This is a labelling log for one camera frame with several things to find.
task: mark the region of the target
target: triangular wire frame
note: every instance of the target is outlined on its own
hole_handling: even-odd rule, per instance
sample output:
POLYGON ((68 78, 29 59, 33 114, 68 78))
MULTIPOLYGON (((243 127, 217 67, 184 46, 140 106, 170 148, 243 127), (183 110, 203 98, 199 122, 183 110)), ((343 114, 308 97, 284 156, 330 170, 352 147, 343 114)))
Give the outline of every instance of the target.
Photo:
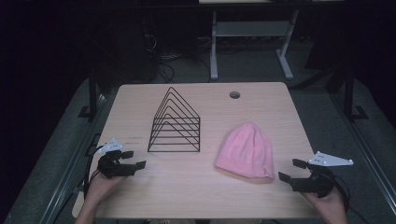
POLYGON ((199 152, 201 118, 172 87, 154 116, 148 152, 199 152))

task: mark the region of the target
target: wooden table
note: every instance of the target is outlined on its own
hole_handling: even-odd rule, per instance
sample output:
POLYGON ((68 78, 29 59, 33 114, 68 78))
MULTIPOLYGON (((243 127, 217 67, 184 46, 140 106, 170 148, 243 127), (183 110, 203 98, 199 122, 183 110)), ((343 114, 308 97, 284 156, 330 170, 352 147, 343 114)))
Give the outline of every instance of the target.
MULTIPOLYGON (((316 217, 312 206, 278 179, 277 172, 308 177, 292 159, 313 156, 289 91, 283 83, 207 83, 120 87, 99 145, 113 137, 133 150, 121 161, 147 161, 97 212, 114 218, 316 217), (201 118, 200 152, 148 152, 152 121, 169 87, 201 118), (238 99, 230 92, 240 93, 238 99), (248 179, 214 166, 221 143, 235 127, 253 122, 271 141, 276 179, 248 179)), ((95 155, 95 170, 101 155, 95 155)), ((82 206, 78 196, 73 215, 82 206)))

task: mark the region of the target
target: gray carpet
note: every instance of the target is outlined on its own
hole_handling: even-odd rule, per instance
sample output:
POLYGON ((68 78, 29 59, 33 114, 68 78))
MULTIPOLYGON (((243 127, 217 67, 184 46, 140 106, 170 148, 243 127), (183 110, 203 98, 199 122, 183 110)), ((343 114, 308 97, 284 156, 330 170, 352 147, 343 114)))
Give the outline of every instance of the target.
MULTIPOLYGON (((292 42, 287 58, 294 79, 286 80, 275 53, 280 41, 246 40, 241 44, 243 47, 236 48, 235 52, 219 54, 218 82, 280 81, 293 86, 318 72, 304 69, 312 44, 292 42)), ((173 81, 175 83, 207 82, 209 78, 208 53, 200 54, 199 59, 181 59, 167 63, 175 70, 173 81)), ((171 71, 169 69, 166 71, 170 76, 171 71)), ((396 158, 394 150, 396 132, 375 105, 370 92, 359 82, 355 85, 354 103, 363 107, 369 119, 357 120, 354 124, 346 121, 337 104, 338 101, 342 101, 343 93, 336 95, 327 93, 324 90, 326 81, 327 78, 323 78, 303 91, 290 91, 311 146, 314 151, 352 159, 355 162, 353 166, 336 167, 333 171, 346 181, 352 195, 350 201, 352 208, 362 214, 368 223, 396 223, 396 216, 377 184, 367 160, 363 157, 361 145, 351 131, 351 126, 359 130, 393 186, 396 183, 396 171, 393 169, 394 162, 392 162, 392 159, 396 158)), ((152 83, 164 83, 164 79, 158 75, 152 83)), ((87 160, 84 154, 86 150, 93 149, 90 147, 91 140, 95 139, 96 133, 102 131, 116 93, 117 88, 106 95, 106 100, 100 104, 96 119, 88 122, 87 119, 78 118, 79 110, 89 103, 88 83, 81 84, 12 207, 6 223, 39 223, 44 214, 50 210, 48 205, 51 203, 51 198, 56 196, 55 190, 60 187, 59 183, 64 178, 64 172, 70 163, 75 163, 76 166, 64 187, 66 194, 59 197, 65 207, 54 211, 61 210, 55 223, 74 222, 71 210, 76 195, 72 195, 69 201, 66 199, 69 192, 73 191, 83 177, 87 160), (76 148, 83 148, 83 150, 76 152, 76 148)), ((361 217, 353 211, 348 212, 348 220, 349 223, 364 223, 361 217)), ((96 223, 135 224, 142 223, 142 221, 100 219, 96 223)), ((318 218, 280 219, 278 222, 284 224, 323 223, 318 218)))

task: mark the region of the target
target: human hand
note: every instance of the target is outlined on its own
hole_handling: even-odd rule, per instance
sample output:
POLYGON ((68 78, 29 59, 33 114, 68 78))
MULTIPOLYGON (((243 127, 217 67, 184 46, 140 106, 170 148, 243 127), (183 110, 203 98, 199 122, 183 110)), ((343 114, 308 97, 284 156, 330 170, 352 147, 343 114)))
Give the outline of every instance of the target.
POLYGON ((107 178, 105 175, 95 170, 92 173, 90 188, 85 197, 84 204, 76 219, 76 223, 93 223, 96 209, 100 202, 111 194, 112 190, 128 176, 113 176, 107 178))
POLYGON ((314 205, 327 224, 347 224, 344 198, 338 188, 332 188, 330 193, 323 198, 318 198, 312 193, 302 192, 301 194, 314 205))

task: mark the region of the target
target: pink knit hat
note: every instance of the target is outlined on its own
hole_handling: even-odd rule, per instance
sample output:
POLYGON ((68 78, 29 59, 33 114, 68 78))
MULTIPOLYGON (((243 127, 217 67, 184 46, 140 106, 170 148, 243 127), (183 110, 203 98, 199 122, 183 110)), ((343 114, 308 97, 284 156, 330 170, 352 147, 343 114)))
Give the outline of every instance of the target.
POLYGON ((223 143, 215 165, 248 178, 274 178, 272 148, 253 123, 235 128, 223 143))

